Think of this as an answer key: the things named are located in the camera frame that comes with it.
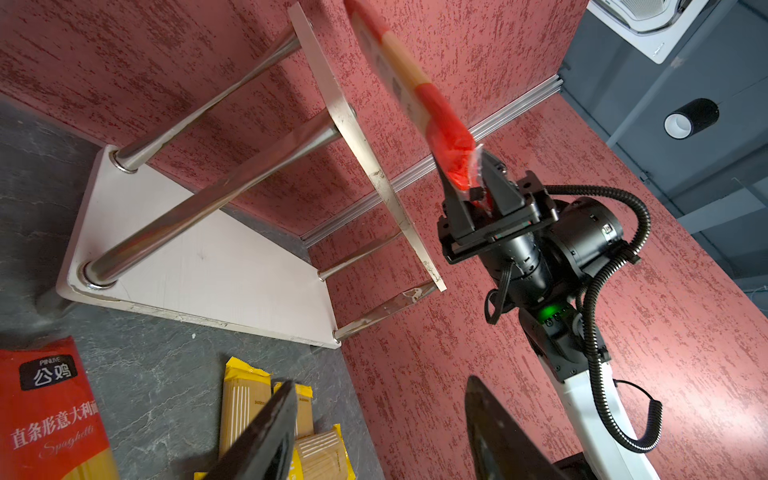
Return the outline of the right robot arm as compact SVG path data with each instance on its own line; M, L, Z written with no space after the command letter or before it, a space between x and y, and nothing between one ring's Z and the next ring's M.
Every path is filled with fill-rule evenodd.
M516 312L582 450L550 462L477 377L465 395L476 476L556 479L653 479L649 453L661 438L663 407L648 402L637 434L619 397L596 310L608 280L639 261L651 216L636 195L599 185L545 185L533 173L512 181L505 164L478 150L471 186L441 171L442 252L451 264L478 258L494 281L487 323Z

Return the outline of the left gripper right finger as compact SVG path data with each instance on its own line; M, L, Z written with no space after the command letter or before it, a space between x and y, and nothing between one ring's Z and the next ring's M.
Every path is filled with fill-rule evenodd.
M477 479L565 479L475 375L467 382L465 414Z

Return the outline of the red spaghetti bag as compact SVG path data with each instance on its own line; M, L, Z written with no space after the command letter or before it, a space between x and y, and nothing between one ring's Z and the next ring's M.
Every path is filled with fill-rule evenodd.
M425 138L449 184L470 201L483 189L475 138L375 9L353 0L344 7L371 68Z
M1 477L119 477L73 338L1 352Z

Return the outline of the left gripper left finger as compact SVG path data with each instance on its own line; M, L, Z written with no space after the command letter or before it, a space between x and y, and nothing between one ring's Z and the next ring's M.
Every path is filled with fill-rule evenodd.
M298 412L294 381L284 382L205 479L287 479Z

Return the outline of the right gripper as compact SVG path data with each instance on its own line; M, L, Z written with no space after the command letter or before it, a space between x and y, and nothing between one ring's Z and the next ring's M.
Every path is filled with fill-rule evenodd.
M511 270L513 294L572 294L624 251L624 230L595 185L543 185L533 172L518 183L487 150L481 154L481 208L463 200L436 165L443 188L438 237L445 259L479 258L496 284Z

